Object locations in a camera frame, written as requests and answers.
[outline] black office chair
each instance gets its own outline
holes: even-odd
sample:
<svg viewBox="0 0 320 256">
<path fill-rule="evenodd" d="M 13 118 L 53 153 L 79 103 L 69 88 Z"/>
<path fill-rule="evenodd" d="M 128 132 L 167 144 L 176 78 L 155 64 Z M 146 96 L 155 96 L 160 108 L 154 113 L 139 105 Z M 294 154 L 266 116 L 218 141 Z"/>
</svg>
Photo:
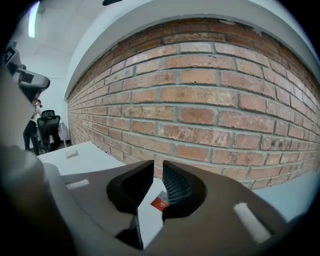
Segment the black office chair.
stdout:
<svg viewBox="0 0 320 256">
<path fill-rule="evenodd" d="M 59 122 L 59 115 L 40 117 L 37 119 L 41 138 L 40 147 L 45 153 L 51 150 L 50 135 L 52 135 L 53 132 L 58 132 Z"/>
<path fill-rule="evenodd" d="M 44 110 L 44 111 L 42 111 L 41 116 L 43 118 L 55 116 L 55 111 L 54 110 Z"/>
</svg>

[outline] white desk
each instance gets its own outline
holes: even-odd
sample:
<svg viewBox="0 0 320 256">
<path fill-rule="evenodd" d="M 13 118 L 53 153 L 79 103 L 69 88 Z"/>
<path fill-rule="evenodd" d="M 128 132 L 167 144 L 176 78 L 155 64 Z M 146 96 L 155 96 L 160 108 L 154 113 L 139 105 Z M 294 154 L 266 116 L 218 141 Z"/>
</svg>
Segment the white desk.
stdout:
<svg viewBox="0 0 320 256">
<path fill-rule="evenodd" d="M 78 156 L 66 158 L 66 152 L 77 150 Z M 90 141 L 39 155 L 43 163 L 55 165 L 61 175 L 96 172 L 125 165 L 113 156 L 100 150 Z M 153 184 L 138 208 L 140 233 L 146 247 L 163 226 L 162 212 L 150 205 L 166 188 L 161 180 L 154 178 Z"/>
</svg>

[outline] red brick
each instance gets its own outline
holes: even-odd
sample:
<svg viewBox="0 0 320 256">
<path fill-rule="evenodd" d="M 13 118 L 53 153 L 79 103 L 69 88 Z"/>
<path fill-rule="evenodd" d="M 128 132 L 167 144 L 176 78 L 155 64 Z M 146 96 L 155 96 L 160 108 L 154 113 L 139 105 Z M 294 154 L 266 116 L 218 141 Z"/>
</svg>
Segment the red brick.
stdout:
<svg viewBox="0 0 320 256">
<path fill-rule="evenodd" d="M 284 174 L 290 173 L 291 171 L 294 171 L 296 169 L 296 166 L 297 166 L 296 164 L 283 165 L 281 167 L 281 171 L 279 175 L 284 175 Z"/>
<path fill-rule="evenodd" d="M 113 105 L 113 104 L 119 104 L 119 103 L 128 103 L 129 100 L 130 100 L 130 93 L 121 92 L 121 93 L 104 96 L 102 99 L 102 104 Z"/>
<path fill-rule="evenodd" d="M 292 140 L 289 150 L 297 151 L 298 150 L 298 146 L 299 146 L 299 141 L 298 140 Z"/>
<path fill-rule="evenodd" d="M 117 128 L 128 131 L 130 129 L 130 121 L 119 118 L 105 117 L 103 124 L 108 127 Z"/>
<path fill-rule="evenodd" d="M 258 150 L 260 147 L 260 137 L 258 135 L 237 134 L 235 136 L 234 147 L 238 149 Z"/>
<path fill-rule="evenodd" d="M 299 153 L 284 153 L 281 157 L 280 163 L 286 164 L 286 163 L 292 163 L 296 162 L 298 159 Z"/>
<path fill-rule="evenodd" d="M 295 112 L 294 115 L 294 123 L 298 126 L 302 126 L 303 116 L 297 112 Z"/>
<path fill-rule="evenodd" d="M 125 60 L 115 64 L 112 68 L 111 68 L 111 74 L 118 72 L 119 70 L 122 70 L 125 67 Z"/>
<path fill-rule="evenodd" d="M 94 105 L 95 106 L 101 106 L 102 105 L 102 97 L 101 98 L 96 98 L 94 100 Z"/>
<path fill-rule="evenodd" d="M 92 116 L 92 122 L 98 123 L 98 124 L 102 124 L 102 116 L 93 115 Z"/>
<path fill-rule="evenodd" d="M 234 46 L 231 44 L 223 44 L 223 43 L 216 43 L 215 49 L 217 53 L 237 56 L 237 57 L 241 57 L 256 63 L 260 63 L 267 67 L 269 66 L 269 61 L 267 57 L 253 50 L 245 49 L 245 48 Z"/>
<path fill-rule="evenodd" d="M 281 64 L 279 64 L 278 62 L 275 62 L 275 61 L 273 61 L 273 60 L 270 60 L 270 64 L 271 64 L 271 68 L 272 68 L 275 72 L 283 75 L 284 77 L 287 76 L 287 75 L 286 75 L 286 68 L 285 68 L 284 66 L 282 66 Z"/>
<path fill-rule="evenodd" d="M 126 60 L 125 66 L 131 66 L 136 63 L 147 61 L 161 56 L 174 55 L 177 53 L 175 45 L 166 45 L 150 49 L 139 54 L 136 54 Z"/>
<path fill-rule="evenodd" d="M 212 109 L 203 107 L 179 107 L 178 121 L 181 123 L 212 125 L 216 114 Z"/>
<path fill-rule="evenodd" d="M 313 123 L 309 120 L 309 119 L 307 119 L 307 118 L 303 118 L 303 127 L 304 128 L 306 128 L 306 129 L 308 129 L 308 130 L 313 130 Z"/>
<path fill-rule="evenodd" d="M 241 185 L 243 185 L 247 189 L 249 189 L 252 186 L 254 180 L 244 180 L 244 181 L 240 180 L 239 182 L 240 182 Z"/>
<path fill-rule="evenodd" d="M 278 184 L 282 184 L 285 181 L 287 181 L 289 178 L 289 174 L 283 175 L 283 176 L 278 176 L 278 177 L 272 177 L 268 186 L 274 186 Z"/>
<path fill-rule="evenodd" d="M 222 175 L 234 180 L 243 180 L 246 178 L 248 168 L 224 168 Z"/>
<path fill-rule="evenodd" d="M 131 145 L 142 147 L 144 149 L 153 150 L 164 154 L 170 153 L 171 143 L 168 142 L 163 142 L 156 139 L 150 139 L 128 133 L 122 134 L 122 140 Z"/>
<path fill-rule="evenodd" d="M 223 86 L 255 92 L 271 98 L 276 97 L 275 87 L 271 83 L 250 75 L 221 71 L 221 84 Z"/>
<path fill-rule="evenodd" d="M 291 107 L 301 112 L 302 114 L 306 114 L 306 106 L 296 97 L 291 95 Z"/>
<path fill-rule="evenodd" d="M 122 114 L 127 118 L 173 120 L 172 106 L 123 106 Z"/>
<path fill-rule="evenodd" d="M 154 153 L 137 147 L 132 147 L 131 154 L 141 160 L 153 160 Z"/>
<path fill-rule="evenodd" d="M 109 137 L 117 139 L 117 140 L 121 140 L 122 138 L 122 132 L 121 130 L 117 130 L 117 129 L 109 129 Z"/>
<path fill-rule="evenodd" d="M 225 38 L 221 34 L 205 33 L 205 32 L 173 34 L 163 38 L 163 42 L 165 44 L 174 44 L 174 43 L 189 42 L 189 41 L 224 42 Z"/>
<path fill-rule="evenodd" d="M 175 83 L 175 77 L 174 71 L 161 71 L 143 74 L 124 81 L 123 89 L 130 90 L 135 88 L 170 85 Z"/>
<path fill-rule="evenodd" d="M 255 114 L 222 110 L 219 116 L 219 125 L 230 128 L 272 133 L 274 131 L 275 121 Z"/>
<path fill-rule="evenodd" d="M 270 178 L 255 180 L 251 188 L 253 190 L 254 189 L 263 189 L 268 185 L 269 181 L 270 181 Z"/>
<path fill-rule="evenodd" d="M 177 141 L 217 147 L 231 146 L 231 133 L 211 129 L 159 124 L 158 134 Z"/>
<path fill-rule="evenodd" d="M 266 100 L 262 97 L 240 93 L 239 100 L 239 107 L 241 109 L 266 112 Z"/>
<path fill-rule="evenodd" d="M 291 122 L 294 122 L 295 120 L 295 112 L 292 109 L 285 107 L 284 105 L 276 102 L 267 101 L 266 112 L 270 115 L 273 115 Z"/>
<path fill-rule="evenodd" d="M 111 149 L 110 149 L 110 146 L 109 146 L 109 145 L 106 145 L 105 143 L 103 143 L 102 141 L 100 141 L 100 140 L 98 140 L 98 139 L 96 139 L 96 140 L 94 141 L 94 144 L 95 144 L 99 149 L 101 149 L 102 151 L 110 154 Z"/>
<path fill-rule="evenodd" d="M 139 159 L 132 157 L 131 155 L 124 154 L 124 162 L 128 165 L 140 162 Z"/>
<path fill-rule="evenodd" d="M 297 175 L 297 171 L 294 171 L 294 172 L 291 172 L 290 173 L 290 176 L 289 176 L 289 178 L 288 178 L 288 181 L 290 181 L 290 180 L 292 180 L 293 178 L 295 178 L 296 177 L 296 175 Z"/>
<path fill-rule="evenodd" d="M 303 139 L 305 135 L 305 131 L 297 126 L 289 125 L 289 136 Z"/>
<path fill-rule="evenodd" d="M 309 143 L 308 142 L 299 142 L 299 147 L 298 147 L 298 151 L 305 151 L 308 150 L 309 147 Z"/>
<path fill-rule="evenodd" d="M 154 89 L 133 91 L 131 94 L 131 103 L 156 101 L 156 90 Z"/>
<path fill-rule="evenodd" d="M 272 166 L 279 164 L 281 156 L 282 154 L 269 154 L 266 159 L 265 165 Z"/>
<path fill-rule="evenodd" d="M 161 89 L 160 99 L 163 102 L 236 106 L 236 93 L 220 88 L 195 88 L 187 86 L 166 87 Z"/>
<path fill-rule="evenodd" d="M 283 89 L 287 90 L 288 92 L 292 93 L 294 86 L 291 82 L 289 82 L 288 80 L 286 80 L 284 77 L 282 77 L 281 75 L 279 75 L 278 73 L 274 72 L 273 70 L 269 69 L 269 68 L 263 68 L 263 73 L 264 73 L 264 78 L 267 81 L 270 81 L 280 87 L 282 87 Z"/>
<path fill-rule="evenodd" d="M 211 45 L 208 42 L 184 42 L 180 44 L 181 53 L 211 53 Z"/>
<path fill-rule="evenodd" d="M 191 54 L 165 58 L 164 68 L 216 68 L 232 70 L 234 69 L 234 63 L 235 61 L 230 57 Z"/>
<path fill-rule="evenodd" d="M 248 179 L 260 179 L 268 178 L 271 176 L 277 176 L 280 172 L 281 167 L 267 167 L 267 168 L 253 168 L 249 175 Z"/>
<path fill-rule="evenodd" d="M 115 82 L 109 85 L 109 94 L 122 91 L 123 82 Z"/>
<path fill-rule="evenodd" d="M 253 75 L 259 78 L 264 77 L 262 73 L 262 68 L 252 62 L 242 60 L 242 59 L 236 59 L 236 65 L 237 65 L 238 71 L 240 72 Z"/>
<path fill-rule="evenodd" d="M 175 148 L 176 157 L 198 161 L 206 161 L 208 153 L 209 149 L 195 146 L 177 145 Z"/>
<path fill-rule="evenodd" d="M 237 45 L 249 49 L 254 49 L 254 45 L 251 41 L 244 39 L 242 37 L 233 36 L 233 35 L 226 35 L 226 41 L 232 45 Z"/>
<path fill-rule="evenodd" d="M 115 82 L 117 82 L 119 80 L 123 80 L 125 78 L 132 77 L 133 71 L 134 71 L 133 67 L 128 67 L 128 68 L 122 69 L 119 72 L 108 76 L 104 80 L 104 84 L 105 85 L 109 85 L 109 84 L 115 83 Z"/>
<path fill-rule="evenodd" d="M 141 134 L 155 135 L 155 123 L 132 121 L 132 131 Z"/>
<path fill-rule="evenodd" d="M 110 146 L 117 149 L 117 150 L 120 150 L 121 152 L 131 154 L 131 147 L 125 143 L 111 139 Z"/>
<path fill-rule="evenodd" d="M 119 43 L 114 49 L 114 56 L 118 56 L 129 49 L 128 43 Z"/>
<path fill-rule="evenodd" d="M 265 154 L 214 150 L 212 162 L 215 164 L 262 166 Z"/>
<path fill-rule="evenodd" d="M 288 151 L 291 140 L 263 136 L 261 149 L 274 151 Z"/>
<path fill-rule="evenodd" d="M 108 116 L 120 117 L 121 106 L 108 106 Z"/>
<path fill-rule="evenodd" d="M 102 135 L 102 134 L 100 134 L 100 133 L 98 133 L 98 132 L 95 132 L 94 134 L 93 134 L 93 136 L 96 138 L 96 139 L 98 139 L 99 141 L 104 141 L 104 136 Z"/>
<path fill-rule="evenodd" d="M 105 106 L 98 106 L 92 108 L 92 114 L 94 115 L 106 115 L 107 108 Z"/>
<path fill-rule="evenodd" d="M 216 81 L 216 73 L 210 69 L 182 70 L 180 74 L 180 82 L 183 84 L 215 85 Z"/>
<path fill-rule="evenodd" d="M 290 94 L 287 91 L 280 89 L 279 87 L 276 87 L 275 89 L 278 101 L 290 106 Z"/>
<path fill-rule="evenodd" d="M 98 75 L 95 79 L 94 79 L 94 83 L 96 84 L 97 82 L 99 82 L 100 80 L 106 78 L 107 76 L 110 75 L 111 69 L 107 69 L 105 71 L 103 71 L 100 75 Z"/>
<path fill-rule="evenodd" d="M 294 75 L 292 72 L 287 70 L 286 76 L 292 83 L 294 83 L 296 86 L 298 86 L 300 88 L 300 90 L 302 90 L 302 91 L 304 90 L 305 86 L 304 86 L 303 82 L 301 82 L 301 80 L 298 77 L 296 77 L 296 75 Z"/>
<path fill-rule="evenodd" d="M 282 121 L 276 121 L 275 125 L 275 135 L 287 136 L 288 135 L 289 124 Z"/>
<path fill-rule="evenodd" d="M 160 59 L 154 59 L 154 60 L 150 60 L 150 61 L 138 64 L 136 66 L 135 73 L 137 75 L 140 75 L 140 74 L 156 71 L 159 69 L 159 63 L 160 63 Z"/>
<path fill-rule="evenodd" d="M 303 92 L 302 90 L 300 90 L 298 87 L 294 86 L 293 87 L 294 90 L 294 95 L 300 100 L 303 101 Z"/>
<path fill-rule="evenodd" d="M 179 32 L 199 32 L 208 31 L 209 28 L 206 25 L 184 25 L 178 27 Z"/>
<path fill-rule="evenodd" d="M 98 124 L 95 124 L 93 123 L 92 124 L 92 128 L 102 134 L 105 134 L 105 135 L 108 135 L 109 134 L 109 128 L 108 127 L 105 127 L 105 126 L 102 126 L 102 125 L 98 125 Z"/>
<path fill-rule="evenodd" d="M 214 174 L 222 174 L 222 167 L 217 167 L 217 166 L 209 166 L 209 165 L 204 165 L 204 164 L 192 164 L 193 167 L 208 171 L 210 173 Z"/>
<path fill-rule="evenodd" d="M 174 34 L 175 33 L 175 29 L 174 28 L 167 28 L 167 29 L 159 29 L 157 31 L 154 32 L 149 32 L 146 34 L 146 40 L 152 40 L 155 38 L 162 38 L 164 36 L 170 35 L 170 34 Z"/>
<path fill-rule="evenodd" d="M 111 155 L 113 155 L 115 158 L 119 159 L 120 161 L 124 160 L 124 153 L 113 147 L 111 147 Z"/>
<path fill-rule="evenodd" d="M 144 42 L 137 47 L 136 52 L 141 53 L 146 50 L 156 48 L 159 46 L 159 44 L 160 44 L 160 40 L 152 40 L 152 41 Z"/>
<path fill-rule="evenodd" d="M 163 169 L 162 168 L 160 168 L 158 166 L 154 166 L 153 172 L 154 172 L 154 176 L 162 179 L 162 177 L 163 177 Z"/>
</svg>

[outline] black pants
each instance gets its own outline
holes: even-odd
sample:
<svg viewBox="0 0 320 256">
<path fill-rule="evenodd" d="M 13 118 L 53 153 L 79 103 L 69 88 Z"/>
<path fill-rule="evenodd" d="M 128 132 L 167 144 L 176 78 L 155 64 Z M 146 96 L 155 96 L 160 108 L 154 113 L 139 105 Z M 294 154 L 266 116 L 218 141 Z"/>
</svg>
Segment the black pants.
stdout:
<svg viewBox="0 0 320 256">
<path fill-rule="evenodd" d="M 53 148 L 51 150 L 56 150 L 58 149 L 60 142 L 61 142 L 61 138 L 59 136 L 58 130 L 52 131 L 51 132 L 54 144 L 53 144 Z"/>
<path fill-rule="evenodd" d="M 30 150 L 30 139 L 31 139 L 34 153 L 37 156 L 39 156 L 39 146 L 38 146 L 38 139 L 35 136 L 36 134 L 37 134 L 36 123 L 30 120 L 23 132 L 24 148 L 26 150 Z"/>
</svg>

